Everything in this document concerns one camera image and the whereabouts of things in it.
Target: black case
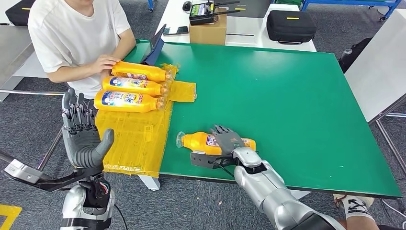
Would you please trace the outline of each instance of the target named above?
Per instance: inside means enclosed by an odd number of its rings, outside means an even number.
[[[16,26],[27,26],[29,10],[23,10],[23,8],[31,8],[35,0],[22,0],[6,10],[6,15],[10,22]]]
[[[303,11],[271,11],[267,19],[269,39],[280,43],[303,43],[316,33],[312,17]]]

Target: detergent bottle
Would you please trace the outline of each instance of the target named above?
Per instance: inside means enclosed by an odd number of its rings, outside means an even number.
[[[242,138],[245,146],[255,150],[255,141]],[[179,132],[176,137],[176,146],[178,148],[187,147],[193,151],[203,151],[207,155],[221,155],[221,148],[218,146],[215,138],[211,134],[204,132],[197,132],[194,134],[185,134],[184,132]]]
[[[165,106],[165,97],[154,98],[135,92],[99,91],[94,98],[94,107],[104,111],[146,113]]]
[[[113,65],[112,74],[119,77],[155,82],[172,80],[174,78],[171,70],[166,71],[156,66],[147,66],[123,61],[119,61]]]
[[[137,92],[151,96],[166,95],[167,84],[158,84],[150,80],[122,78],[110,76],[103,79],[103,89],[109,91]]]

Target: gray robotic hand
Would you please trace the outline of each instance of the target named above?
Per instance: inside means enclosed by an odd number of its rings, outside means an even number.
[[[93,168],[102,164],[104,156],[114,142],[114,131],[107,129],[100,141],[95,126],[95,109],[92,101],[84,102],[84,95],[75,95],[69,89],[62,99],[62,132],[66,152],[70,163],[75,168]]]

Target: cardboard box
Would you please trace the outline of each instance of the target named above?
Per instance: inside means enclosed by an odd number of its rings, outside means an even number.
[[[224,45],[226,43],[227,15],[216,16],[214,24],[189,25],[190,43]]]

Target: silver robotic arm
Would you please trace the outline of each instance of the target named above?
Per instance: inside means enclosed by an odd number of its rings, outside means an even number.
[[[332,217],[297,200],[281,176],[248,147],[233,150],[235,180],[278,230],[344,230]]]
[[[103,140],[95,126],[95,112],[85,104],[83,94],[77,98],[69,89],[62,99],[63,139],[73,173],[63,178],[53,178],[42,171],[18,161],[0,151],[0,159],[9,165],[4,169],[8,177],[52,192],[73,183],[62,208],[62,230],[105,230],[110,229],[114,207],[114,192],[104,179],[103,158],[114,141],[114,132],[108,129]],[[84,208],[92,209],[90,214]]]
[[[319,213],[297,200],[281,176],[255,151],[245,147],[237,133],[217,125],[211,132],[222,149],[222,156],[191,153],[192,164],[212,168],[235,164],[236,182],[276,229],[344,230],[332,217]]]

